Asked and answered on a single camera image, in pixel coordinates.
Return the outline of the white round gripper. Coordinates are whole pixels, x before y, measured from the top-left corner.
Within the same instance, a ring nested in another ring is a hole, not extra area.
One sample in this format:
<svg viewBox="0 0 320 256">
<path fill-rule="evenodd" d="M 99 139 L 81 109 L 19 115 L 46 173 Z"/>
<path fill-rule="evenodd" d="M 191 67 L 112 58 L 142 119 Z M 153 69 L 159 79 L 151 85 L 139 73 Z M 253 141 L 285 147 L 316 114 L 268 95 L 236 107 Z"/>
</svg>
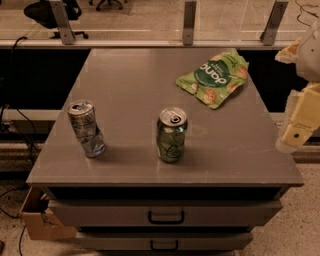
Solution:
<svg viewBox="0 0 320 256">
<path fill-rule="evenodd" d="M 297 75 L 307 81 L 320 81 L 320 18 L 298 38 L 280 50 L 275 60 L 296 62 Z M 292 90 L 287 98 L 284 120 L 275 143 L 277 150 L 293 153 L 320 127 L 320 83 L 308 83 L 301 92 Z"/>
</svg>

